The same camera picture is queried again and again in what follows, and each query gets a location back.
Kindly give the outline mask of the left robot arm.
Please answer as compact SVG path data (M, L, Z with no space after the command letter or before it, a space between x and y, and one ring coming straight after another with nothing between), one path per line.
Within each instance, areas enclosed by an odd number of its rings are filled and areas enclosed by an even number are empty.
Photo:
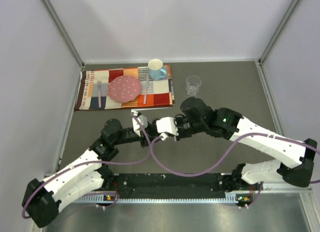
M117 119L105 123L100 136L75 161L55 174L31 180L22 200L22 218L32 219L39 227L49 225L58 214L79 197L113 186L109 165L118 154L117 145L140 142L145 147L158 135L155 124L145 116L132 118L132 127L123 128Z

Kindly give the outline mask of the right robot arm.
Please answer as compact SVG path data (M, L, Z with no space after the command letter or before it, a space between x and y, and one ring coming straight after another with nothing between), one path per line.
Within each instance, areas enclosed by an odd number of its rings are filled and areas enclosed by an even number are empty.
M178 139L204 132L231 141L233 146L242 143L273 158L257 164L237 165L231 174L237 189L245 190L258 182L286 182L301 188L310 185L317 152L316 141L284 137L231 109L212 110L199 98L186 99L180 109L183 114L174 119Z

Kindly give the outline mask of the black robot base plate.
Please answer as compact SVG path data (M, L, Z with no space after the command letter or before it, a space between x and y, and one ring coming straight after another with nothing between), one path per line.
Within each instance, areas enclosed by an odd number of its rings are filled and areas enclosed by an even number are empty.
M215 199L238 189L230 175L119 174L111 183L122 199Z

